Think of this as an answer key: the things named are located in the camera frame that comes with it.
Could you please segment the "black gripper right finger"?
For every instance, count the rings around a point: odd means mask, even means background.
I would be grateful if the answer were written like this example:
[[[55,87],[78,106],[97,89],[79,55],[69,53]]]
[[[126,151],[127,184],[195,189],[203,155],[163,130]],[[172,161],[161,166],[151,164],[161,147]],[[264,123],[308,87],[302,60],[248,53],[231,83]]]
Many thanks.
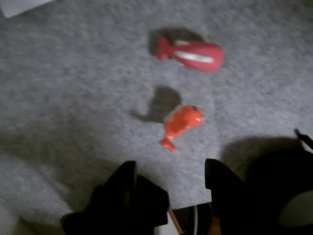
[[[258,235],[258,218],[246,184],[225,164],[205,160],[205,187],[211,190],[213,214],[223,235]]]

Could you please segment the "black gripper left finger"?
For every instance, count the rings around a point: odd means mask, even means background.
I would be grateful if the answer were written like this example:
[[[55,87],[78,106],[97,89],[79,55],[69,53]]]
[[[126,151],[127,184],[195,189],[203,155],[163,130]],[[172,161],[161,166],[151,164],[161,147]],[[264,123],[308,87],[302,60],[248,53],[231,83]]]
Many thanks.
[[[168,223],[168,210],[168,192],[139,176],[136,161],[126,161],[61,224],[67,235],[153,235]]]

